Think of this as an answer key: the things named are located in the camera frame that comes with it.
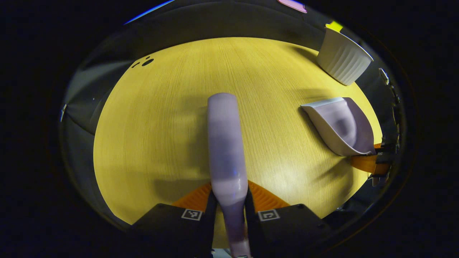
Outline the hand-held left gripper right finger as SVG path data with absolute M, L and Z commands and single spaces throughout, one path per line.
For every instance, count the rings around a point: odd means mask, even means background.
M 306 258 L 331 233 L 331 227 L 304 204 L 290 205 L 252 181 L 245 213 L 253 258 Z

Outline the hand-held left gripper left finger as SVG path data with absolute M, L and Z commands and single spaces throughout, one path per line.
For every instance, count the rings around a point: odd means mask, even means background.
M 173 204 L 156 204 L 131 226 L 154 258 L 211 258 L 217 199 L 205 183 Z

